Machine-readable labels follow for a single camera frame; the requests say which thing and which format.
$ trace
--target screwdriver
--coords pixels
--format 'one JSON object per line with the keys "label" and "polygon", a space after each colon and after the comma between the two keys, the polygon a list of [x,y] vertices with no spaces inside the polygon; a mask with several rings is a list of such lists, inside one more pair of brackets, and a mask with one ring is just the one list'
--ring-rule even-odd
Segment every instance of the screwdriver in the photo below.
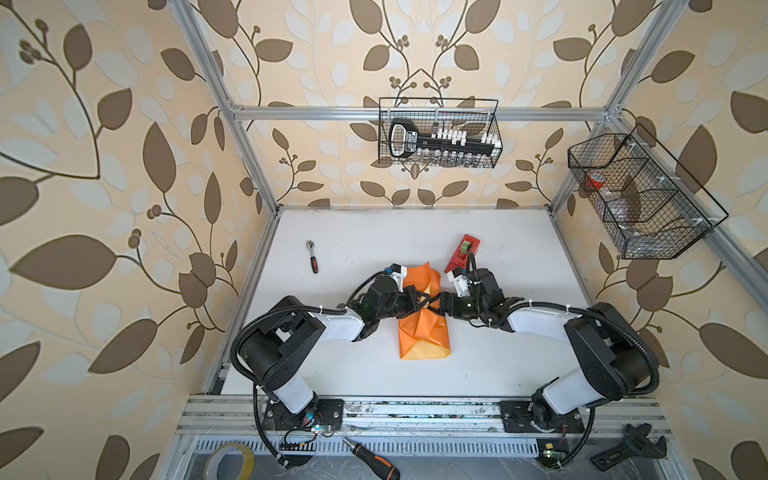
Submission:
{"label": "screwdriver", "polygon": [[355,457],[363,460],[382,480],[400,480],[400,471],[387,462],[385,458],[374,455],[373,452],[362,446],[362,443],[353,442],[347,437],[343,437],[344,443],[349,445]]}

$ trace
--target metal mounting plate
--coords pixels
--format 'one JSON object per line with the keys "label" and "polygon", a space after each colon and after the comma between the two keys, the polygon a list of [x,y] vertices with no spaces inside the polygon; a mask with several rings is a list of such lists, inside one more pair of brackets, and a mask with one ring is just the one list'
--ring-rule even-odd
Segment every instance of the metal mounting plate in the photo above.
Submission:
{"label": "metal mounting plate", "polygon": [[[502,414],[504,431],[507,433],[541,433],[533,425],[528,414],[530,402],[505,401],[498,403],[499,412]],[[584,433],[584,423],[577,410],[563,417],[566,433]]]}

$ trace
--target wallpaper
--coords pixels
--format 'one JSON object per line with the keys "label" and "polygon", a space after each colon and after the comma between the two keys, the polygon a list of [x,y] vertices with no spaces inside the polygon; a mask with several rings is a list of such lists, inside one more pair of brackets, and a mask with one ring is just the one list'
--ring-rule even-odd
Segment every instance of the wallpaper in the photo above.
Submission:
{"label": "wallpaper", "polygon": [[600,107],[654,0],[192,0],[230,96],[361,106],[365,96]]}
{"label": "wallpaper", "polygon": [[[765,2],[693,0],[624,112],[679,155],[729,211],[721,228],[764,266],[766,20]],[[704,242],[675,260],[619,260],[579,193],[558,219],[592,295],[614,304],[657,354],[657,397],[692,475],[768,478],[766,312]]]}
{"label": "wallpaper", "polygon": [[0,478],[150,478],[266,223],[162,7],[0,0]]}
{"label": "wallpaper", "polygon": [[345,121],[254,121],[251,145],[283,205],[310,207],[540,207],[567,173],[565,151],[584,122],[501,122],[493,169],[379,159],[378,128]]}

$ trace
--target red tape dispenser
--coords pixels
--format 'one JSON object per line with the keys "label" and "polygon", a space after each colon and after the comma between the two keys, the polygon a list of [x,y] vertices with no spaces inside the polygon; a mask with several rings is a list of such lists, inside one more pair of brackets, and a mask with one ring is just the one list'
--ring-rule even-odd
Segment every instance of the red tape dispenser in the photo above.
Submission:
{"label": "red tape dispenser", "polygon": [[480,240],[474,237],[471,237],[469,235],[464,235],[464,238],[462,238],[462,242],[456,248],[456,251],[453,253],[453,257],[451,258],[451,261],[448,263],[448,266],[445,268],[445,272],[448,273],[451,270],[455,269],[457,266],[460,266],[462,269],[466,269],[467,253],[469,252],[476,253],[478,251],[478,247],[480,247]]}

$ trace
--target black bracket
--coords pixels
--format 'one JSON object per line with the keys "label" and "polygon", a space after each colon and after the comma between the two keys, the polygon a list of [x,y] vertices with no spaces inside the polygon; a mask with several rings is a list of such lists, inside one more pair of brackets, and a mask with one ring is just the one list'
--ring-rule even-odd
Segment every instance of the black bracket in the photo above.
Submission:
{"label": "black bracket", "polygon": [[[333,431],[337,431],[341,428],[342,417],[344,416],[344,401],[341,399],[320,399],[317,401],[316,413],[318,414],[318,425],[328,425]],[[287,432],[298,426],[295,415],[289,412],[282,402],[268,404],[264,415],[267,429],[270,429],[271,426],[275,432]]]}
{"label": "black bracket", "polygon": [[[526,400],[506,400],[498,403],[498,409],[504,423],[504,431],[507,433],[542,433],[531,424],[533,414],[528,410],[531,405]],[[566,433],[584,433],[584,423],[578,410],[569,412],[562,417],[563,422],[553,433],[561,433],[562,425],[565,425]]]}

